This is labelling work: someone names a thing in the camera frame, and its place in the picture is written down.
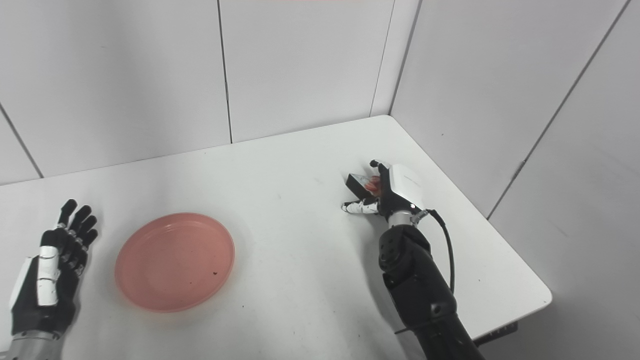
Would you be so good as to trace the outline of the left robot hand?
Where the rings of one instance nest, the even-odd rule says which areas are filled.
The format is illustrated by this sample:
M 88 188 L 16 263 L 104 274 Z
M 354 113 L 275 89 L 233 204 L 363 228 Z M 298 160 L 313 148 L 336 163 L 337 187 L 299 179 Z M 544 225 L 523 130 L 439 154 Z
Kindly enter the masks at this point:
M 62 337 L 76 316 L 76 295 L 98 238 L 98 219 L 89 205 L 68 199 L 54 228 L 40 239 L 38 253 L 25 260 L 14 286 L 11 334 L 44 332 Z

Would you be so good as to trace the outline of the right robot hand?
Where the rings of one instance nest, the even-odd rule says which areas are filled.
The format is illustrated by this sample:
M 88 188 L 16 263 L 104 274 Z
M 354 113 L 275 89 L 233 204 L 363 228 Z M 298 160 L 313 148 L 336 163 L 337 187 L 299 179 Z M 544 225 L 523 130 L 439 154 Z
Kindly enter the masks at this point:
M 426 209 L 418 175 L 402 164 L 388 164 L 373 159 L 369 166 L 377 173 L 350 173 L 346 187 L 358 198 L 341 208 L 348 214 L 381 215 L 388 219 L 397 212 L 416 215 Z

